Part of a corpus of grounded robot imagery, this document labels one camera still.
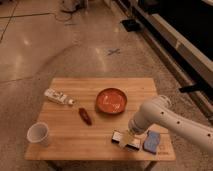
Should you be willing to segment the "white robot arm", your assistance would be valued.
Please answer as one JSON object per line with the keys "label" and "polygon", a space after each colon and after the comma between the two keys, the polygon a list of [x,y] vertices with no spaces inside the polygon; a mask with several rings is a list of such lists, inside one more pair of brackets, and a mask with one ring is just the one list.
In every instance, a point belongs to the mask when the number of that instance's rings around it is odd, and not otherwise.
{"label": "white robot arm", "polygon": [[125,147],[135,135],[143,134],[152,124],[162,126],[213,156],[213,128],[182,117],[170,109],[171,100],[159,95],[145,100],[128,122],[119,145]]}

